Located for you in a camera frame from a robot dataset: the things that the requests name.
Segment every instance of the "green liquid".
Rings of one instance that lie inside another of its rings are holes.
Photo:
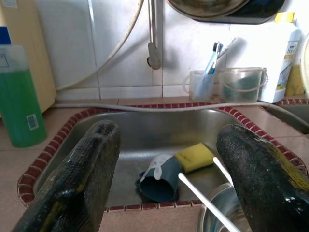
[[[46,129],[30,70],[0,73],[0,112],[13,146],[46,139]]]

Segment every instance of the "countertop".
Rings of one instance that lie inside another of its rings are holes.
[[[157,99],[106,100],[100,103],[114,105],[140,105],[162,103],[188,103],[188,97]],[[274,137],[282,145],[297,154],[309,167],[309,139],[258,106],[235,107],[257,126]],[[75,113],[83,109],[49,109],[44,116],[48,138],[30,148],[12,147],[0,121],[0,231],[10,231],[22,216],[25,207],[17,198],[16,184],[19,177],[37,158],[61,126]],[[199,206],[159,208],[108,212],[103,216],[101,232],[113,231],[178,231],[195,232]]]

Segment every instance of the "yellow sponge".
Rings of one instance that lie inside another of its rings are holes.
[[[213,164],[213,154],[202,143],[175,154],[186,173]]]

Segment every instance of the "white plastic bottle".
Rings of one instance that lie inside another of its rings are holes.
[[[285,87],[294,62],[301,31],[293,24],[294,13],[278,13],[275,23],[268,28],[274,43],[268,47],[266,65],[268,81],[259,92],[259,100],[275,103],[284,98]]]

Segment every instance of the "stainless steel sink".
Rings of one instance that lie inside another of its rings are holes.
[[[116,165],[107,207],[140,204],[135,181],[145,171],[153,157],[161,153],[175,153],[203,142],[215,155],[216,139],[220,129],[231,123],[240,124],[231,115],[217,110],[199,110],[176,113],[109,113],[90,116],[79,121],[55,153],[34,186],[38,192],[50,172],[74,148],[88,128],[99,120],[116,122],[121,130],[122,145]],[[205,195],[227,182],[215,166],[197,170],[188,178]],[[191,191],[180,184],[179,200],[197,200]]]
[[[292,114],[286,114],[274,108],[265,107],[264,109],[296,130],[309,134],[309,105],[283,105],[280,107]]]

